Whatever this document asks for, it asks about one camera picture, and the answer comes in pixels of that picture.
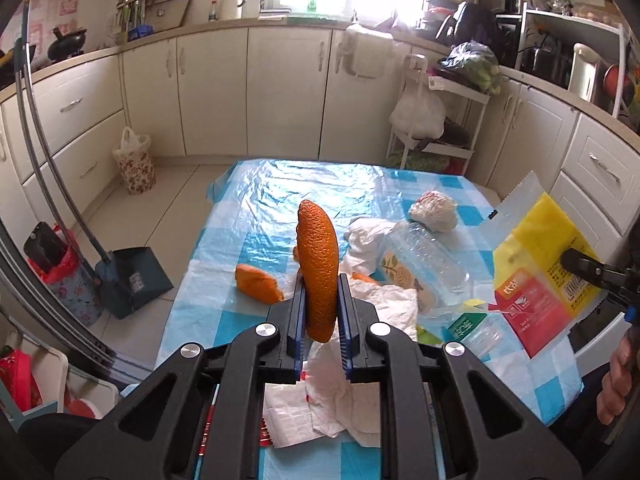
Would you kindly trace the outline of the person's right hand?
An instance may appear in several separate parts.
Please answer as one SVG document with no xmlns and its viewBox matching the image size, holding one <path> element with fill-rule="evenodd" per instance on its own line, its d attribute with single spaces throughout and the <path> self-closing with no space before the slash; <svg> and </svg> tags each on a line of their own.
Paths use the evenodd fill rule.
<svg viewBox="0 0 640 480">
<path fill-rule="evenodd" d="M 631 364 L 637 361 L 638 349 L 639 327 L 631 326 L 612 353 L 610 370 L 602 379 L 602 390 L 597 397 L 598 419 L 605 426 L 623 413 L 632 386 Z"/>
</svg>

